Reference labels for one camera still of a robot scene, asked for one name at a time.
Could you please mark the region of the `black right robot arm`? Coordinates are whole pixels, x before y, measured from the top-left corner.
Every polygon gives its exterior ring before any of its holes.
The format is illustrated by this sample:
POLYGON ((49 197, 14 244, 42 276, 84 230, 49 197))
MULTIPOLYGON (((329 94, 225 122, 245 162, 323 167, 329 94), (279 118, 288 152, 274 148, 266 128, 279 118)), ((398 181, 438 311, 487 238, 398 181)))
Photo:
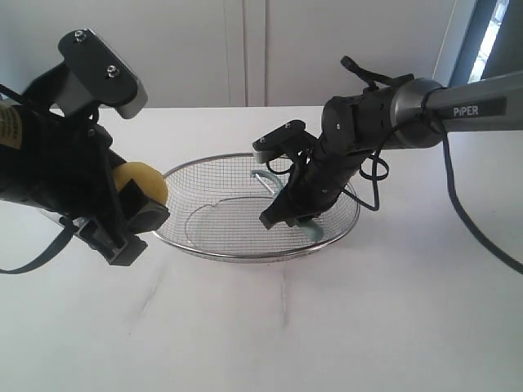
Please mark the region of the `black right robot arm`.
POLYGON ((329 210, 368 158, 387 149, 427 149, 445 132, 522 129, 522 73, 445 87, 411 73, 391 78, 344 56, 342 66, 366 83, 356 96, 334 96, 321 113, 319 136, 289 120, 253 142, 254 158, 284 155, 288 180, 259 219, 266 229, 294 226, 329 210))

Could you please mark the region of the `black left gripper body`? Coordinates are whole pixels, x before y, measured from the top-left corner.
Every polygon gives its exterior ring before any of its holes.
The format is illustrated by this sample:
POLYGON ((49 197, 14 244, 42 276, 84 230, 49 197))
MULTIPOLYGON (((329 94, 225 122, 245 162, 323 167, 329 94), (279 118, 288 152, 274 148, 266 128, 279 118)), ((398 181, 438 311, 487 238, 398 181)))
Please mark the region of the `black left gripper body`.
POLYGON ((123 159, 99 124, 99 108, 67 114, 58 104, 65 67, 54 67, 20 94, 20 204, 71 225, 94 219, 111 237, 128 234, 112 170, 123 159))

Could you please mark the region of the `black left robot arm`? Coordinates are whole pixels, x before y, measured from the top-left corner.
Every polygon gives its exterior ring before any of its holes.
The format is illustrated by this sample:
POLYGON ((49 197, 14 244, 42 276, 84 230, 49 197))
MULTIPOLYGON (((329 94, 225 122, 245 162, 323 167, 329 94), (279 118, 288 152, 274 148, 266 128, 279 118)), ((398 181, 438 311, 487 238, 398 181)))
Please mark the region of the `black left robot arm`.
POLYGON ((51 214, 61 227, 12 273, 44 266, 73 238, 111 265, 132 264, 146 249, 141 236, 170 215, 168 187, 154 168, 114 152, 99 117, 103 105, 136 99, 137 80, 120 71, 110 87, 60 64, 24 92, 3 87, 1 95, 1 199, 51 214))

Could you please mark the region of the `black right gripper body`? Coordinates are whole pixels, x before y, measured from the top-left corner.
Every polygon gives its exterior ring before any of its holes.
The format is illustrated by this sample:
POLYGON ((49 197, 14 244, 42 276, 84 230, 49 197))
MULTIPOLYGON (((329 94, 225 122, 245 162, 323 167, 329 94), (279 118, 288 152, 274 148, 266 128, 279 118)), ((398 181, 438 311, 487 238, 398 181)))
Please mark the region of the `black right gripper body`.
POLYGON ((294 225, 329 210, 367 157, 366 150, 339 154, 321 143, 311 147, 306 158, 293 164, 281 191, 288 195, 294 225))

